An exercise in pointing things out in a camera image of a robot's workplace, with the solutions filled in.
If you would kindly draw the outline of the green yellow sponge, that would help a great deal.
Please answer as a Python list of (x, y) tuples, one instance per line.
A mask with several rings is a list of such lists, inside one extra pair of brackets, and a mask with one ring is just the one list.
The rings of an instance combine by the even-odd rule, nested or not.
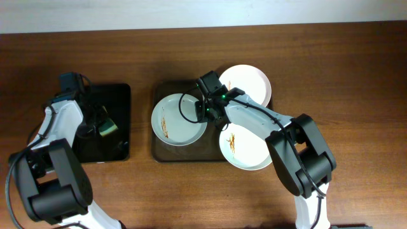
[(106, 117), (98, 124), (97, 130), (101, 137), (106, 137), (107, 135), (112, 134), (113, 132), (117, 131), (118, 126), (109, 117), (107, 109), (104, 106), (102, 106), (102, 109), (103, 109), (104, 115), (106, 115)]

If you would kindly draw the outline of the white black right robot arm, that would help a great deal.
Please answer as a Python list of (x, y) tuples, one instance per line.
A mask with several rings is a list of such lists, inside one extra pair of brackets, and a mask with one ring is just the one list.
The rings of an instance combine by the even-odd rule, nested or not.
[(266, 142), (280, 182), (294, 196), (296, 228), (331, 228), (326, 193), (336, 160), (314, 120), (278, 114), (239, 88), (229, 90), (214, 71), (199, 77), (197, 88), (203, 95), (199, 122), (223, 119)]

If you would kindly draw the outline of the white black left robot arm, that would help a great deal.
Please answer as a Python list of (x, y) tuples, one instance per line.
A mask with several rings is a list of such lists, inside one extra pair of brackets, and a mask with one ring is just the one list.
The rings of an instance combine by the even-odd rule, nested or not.
[(10, 182), (33, 221), (55, 228), (124, 228), (93, 199), (90, 180), (75, 155), (76, 137), (92, 139), (117, 131), (104, 106), (89, 104), (92, 82), (80, 73), (59, 76), (61, 91), (45, 103), (45, 118), (29, 136), (27, 146), (9, 158), (5, 181), (8, 213), (16, 228)]

